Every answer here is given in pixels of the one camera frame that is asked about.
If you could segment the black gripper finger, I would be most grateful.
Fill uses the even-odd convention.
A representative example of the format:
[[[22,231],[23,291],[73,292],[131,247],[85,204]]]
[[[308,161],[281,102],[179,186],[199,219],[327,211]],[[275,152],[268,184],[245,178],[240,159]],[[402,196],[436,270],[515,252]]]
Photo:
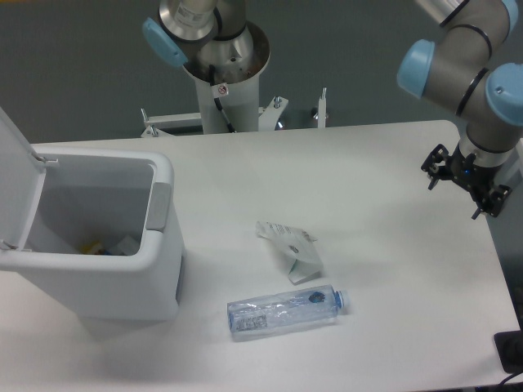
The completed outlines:
[[[421,170],[429,178],[428,189],[433,190],[440,180],[450,180],[450,169],[447,167],[449,151],[438,144],[424,160]]]
[[[475,220],[481,214],[494,218],[498,217],[511,193],[512,188],[507,185],[473,189],[471,196],[476,203],[476,211],[473,213],[472,219]]]

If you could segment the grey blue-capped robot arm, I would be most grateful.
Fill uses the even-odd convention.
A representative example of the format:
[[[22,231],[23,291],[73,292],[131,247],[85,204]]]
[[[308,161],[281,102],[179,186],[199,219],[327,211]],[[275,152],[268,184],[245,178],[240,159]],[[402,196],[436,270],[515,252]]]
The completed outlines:
[[[495,177],[522,136],[522,67],[486,65],[507,40],[519,10],[514,1],[422,1],[445,36],[417,41],[397,73],[409,94],[467,121],[454,152],[436,146],[422,164],[432,184],[465,189],[478,214],[498,216],[511,193]],[[194,80],[207,133],[272,131],[286,101],[259,105],[259,77],[270,59],[266,35],[246,17],[243,1],[163,1],[142,25],[156,55]]]

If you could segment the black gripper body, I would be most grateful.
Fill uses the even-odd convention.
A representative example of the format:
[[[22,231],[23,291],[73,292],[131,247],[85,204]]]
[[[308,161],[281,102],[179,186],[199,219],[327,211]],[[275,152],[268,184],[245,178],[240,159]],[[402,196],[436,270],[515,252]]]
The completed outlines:
[[[465,189],[473,200],[487,199],[498,168],[478,166],[475,161],[472,154],[465,157],[457,146],[445,161],[445,168],[449,170],[450,179]]]

